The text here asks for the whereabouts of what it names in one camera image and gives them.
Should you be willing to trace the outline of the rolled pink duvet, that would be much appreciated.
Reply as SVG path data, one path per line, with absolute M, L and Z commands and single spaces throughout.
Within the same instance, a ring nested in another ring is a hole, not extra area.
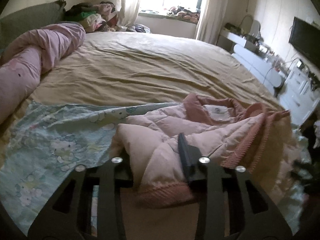
M 1 122 L 40 84 L 41 75 L 77 50 L 85 29 L 76 22 L 33 29 L 13 40 L 1 55 Z

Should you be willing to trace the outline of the grey green headboard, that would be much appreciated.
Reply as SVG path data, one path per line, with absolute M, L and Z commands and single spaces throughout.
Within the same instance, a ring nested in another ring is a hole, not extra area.
M 61 22 L 65 6 L 65 0 L 57 0 L 27 7 L 1 18 L 1 50 L 26 31 Z

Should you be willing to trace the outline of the clothes on window sill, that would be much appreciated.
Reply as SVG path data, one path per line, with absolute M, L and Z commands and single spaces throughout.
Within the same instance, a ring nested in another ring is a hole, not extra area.
M 171 7 L 167 12 L 167 16 L 193 24 L 198 24 L 200 19 L 199 12 L 192 12 L 181 6 Z

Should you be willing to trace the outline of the black wall television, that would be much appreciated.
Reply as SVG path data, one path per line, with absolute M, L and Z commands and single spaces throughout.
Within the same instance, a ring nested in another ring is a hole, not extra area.
M 319 68 L 319 29 L 294 17 L 289 44 Z

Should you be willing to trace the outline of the pink quilted jacket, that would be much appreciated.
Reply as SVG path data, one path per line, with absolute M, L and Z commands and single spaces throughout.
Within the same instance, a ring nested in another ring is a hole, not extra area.
M 178 155 L 179 134 L 223 167 L 244 166 L 275 202 L 292 184 L 296 144 L 289 112 L 189 94 L 177 106 L 128 116 L 112 138 L 111 156 L 129 155 L 139 206 L 160 209 L 195 199 Z

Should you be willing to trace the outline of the cream curtain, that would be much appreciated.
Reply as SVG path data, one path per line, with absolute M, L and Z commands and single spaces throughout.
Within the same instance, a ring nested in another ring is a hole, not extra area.
M 195 39 L 209 44 L 217 42 L 228 0 L 203 0 Z
M 117 0 L 116 8 L 118 9 L 118 25 L 120 27 L 132 26 L 139 12 L 140 0 Z

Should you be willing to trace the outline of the right cream curtain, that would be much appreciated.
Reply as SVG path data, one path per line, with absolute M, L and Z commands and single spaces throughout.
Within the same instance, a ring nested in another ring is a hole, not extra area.
M 203 0 L 195 39 L 209 44 L 217 42 L 228 0 Z

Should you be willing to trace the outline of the white rounded dressing table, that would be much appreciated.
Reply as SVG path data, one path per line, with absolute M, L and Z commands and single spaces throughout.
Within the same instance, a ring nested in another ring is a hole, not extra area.
M 255 53 L 257 47 L 244 37 L 222 29 L 216 45 L 228 50 L 271 93 L 283 85 L 284 80 L 281 75 L 272 67 L 272 64 L 267 63 Z

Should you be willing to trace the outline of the white chest of drawers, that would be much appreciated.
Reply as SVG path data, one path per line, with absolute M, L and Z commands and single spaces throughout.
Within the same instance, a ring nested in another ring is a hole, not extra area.
M 312 91 L 307 74 L 293 67 L 278 94 L 282 107 L 290 111 L 291 122 L 302 126 L 319 108 L 319 88 Z

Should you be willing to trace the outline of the left cream curtain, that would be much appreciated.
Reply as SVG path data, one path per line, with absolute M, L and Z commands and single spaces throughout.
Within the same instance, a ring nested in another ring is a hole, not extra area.
M 118 9 L 118 25 L 120 27 L 132 26 L 139 12 L 140 0 L 117 0 L 116 8 Z

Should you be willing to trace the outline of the tan bed sheet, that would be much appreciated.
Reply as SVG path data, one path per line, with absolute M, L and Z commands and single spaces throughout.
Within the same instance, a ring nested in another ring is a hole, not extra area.
M 224 49 L 189 38 L 92 33 L 42 77 L 30 100 L 57 105 L 136 106 L 180 102 L 195 93 L 234 98 L 243 106 L 280 104 Z

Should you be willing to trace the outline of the pile of clothes by wall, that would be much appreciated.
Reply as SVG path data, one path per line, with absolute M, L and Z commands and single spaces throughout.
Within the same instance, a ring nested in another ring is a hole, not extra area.
M 76 4 L 64 12 L 63 20 L 79 23 L 86 33 L 113 31 L 151 33 L 150 29 L 142 24 L 128 27 L 118 25 L 118 14 L 112 2 Z

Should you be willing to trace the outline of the cartoon print blue blanket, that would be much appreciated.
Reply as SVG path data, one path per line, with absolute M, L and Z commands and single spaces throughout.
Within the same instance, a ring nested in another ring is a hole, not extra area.
M 50 196 L 77 166 L 108 160 L 118 124 L 167 103 L 130 107 L 32 102 L 10 129 L 1 167 L 1 202 L 15 225 L 27 233 Z

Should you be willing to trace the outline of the heart shaped vanity mirror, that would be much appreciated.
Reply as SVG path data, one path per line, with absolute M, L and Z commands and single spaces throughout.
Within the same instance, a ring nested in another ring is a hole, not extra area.
M 255 38 L 260 37 L 260 22 L 255 20 L 252 15 L 244 16 L 240 28 L 244 35 L 251 35 Z

